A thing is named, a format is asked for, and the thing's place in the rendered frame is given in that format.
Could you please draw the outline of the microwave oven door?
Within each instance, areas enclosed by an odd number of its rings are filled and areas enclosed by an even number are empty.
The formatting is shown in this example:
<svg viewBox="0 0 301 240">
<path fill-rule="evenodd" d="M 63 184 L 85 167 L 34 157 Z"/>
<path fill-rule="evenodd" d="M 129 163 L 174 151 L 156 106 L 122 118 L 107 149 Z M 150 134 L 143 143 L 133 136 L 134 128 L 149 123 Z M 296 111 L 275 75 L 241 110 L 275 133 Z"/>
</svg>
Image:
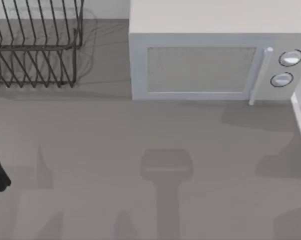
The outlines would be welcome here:
<svg viewBox="0 0 301 240">
<path fill-rule="evenodd" d="M 131 33 L 132 98 L 246 101 L 275 41 L 257 33 Z"/>
</svg>

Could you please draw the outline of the pale microwave oven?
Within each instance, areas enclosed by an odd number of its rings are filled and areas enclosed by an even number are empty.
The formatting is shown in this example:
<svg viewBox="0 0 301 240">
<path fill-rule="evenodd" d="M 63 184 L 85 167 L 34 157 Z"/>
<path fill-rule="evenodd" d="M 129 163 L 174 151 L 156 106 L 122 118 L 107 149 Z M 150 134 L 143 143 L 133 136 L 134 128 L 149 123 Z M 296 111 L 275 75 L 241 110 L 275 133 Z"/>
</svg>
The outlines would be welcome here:
<svg viewBox="0 0 301 240">
<path fill-rule="evenodd" d="M 278 62 L 283 52 L 301 50 L 301 0 L 131 0 L 131 33 L 272 35 L 273 53 L 255 102 L 289 101 L 301 79 L 301 62 Z M 292 83 L 273 87 L 270 79 L 285 72 Z"/>
</svg>

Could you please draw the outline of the small microwave knob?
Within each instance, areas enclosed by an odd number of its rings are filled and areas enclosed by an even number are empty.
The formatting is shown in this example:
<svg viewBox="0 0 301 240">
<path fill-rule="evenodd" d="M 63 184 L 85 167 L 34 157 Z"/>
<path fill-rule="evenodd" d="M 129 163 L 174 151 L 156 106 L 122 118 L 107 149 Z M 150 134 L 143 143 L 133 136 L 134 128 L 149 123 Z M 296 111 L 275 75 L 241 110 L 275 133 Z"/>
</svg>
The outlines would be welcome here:
<svg viewBox="0 0 301 240">
<path fill-rule="evenodd" d="M 284 72 L 284 73 L 274 75 L 270 79 L 270 84 L 275 88 L 283 88 L 283 87 L 291 84 L 293 80 L 294 80 L 294 77 L 291 73 Z"/>
</svg>

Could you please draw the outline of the large microwave knob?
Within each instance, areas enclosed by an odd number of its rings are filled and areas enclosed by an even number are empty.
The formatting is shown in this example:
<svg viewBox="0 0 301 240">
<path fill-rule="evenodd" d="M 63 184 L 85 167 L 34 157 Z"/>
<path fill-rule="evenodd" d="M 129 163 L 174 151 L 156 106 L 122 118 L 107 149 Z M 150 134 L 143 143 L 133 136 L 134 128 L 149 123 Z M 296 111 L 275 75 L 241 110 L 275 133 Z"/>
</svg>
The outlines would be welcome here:
<svg viewBox="0 0 301 240">
<path fill-rule="evenodd" d="M 292 51 L 283 52 L 278 60 L 283 67 L 292 67 L 301 62 L 301 50 L 294 49 Z"/>
</svg>

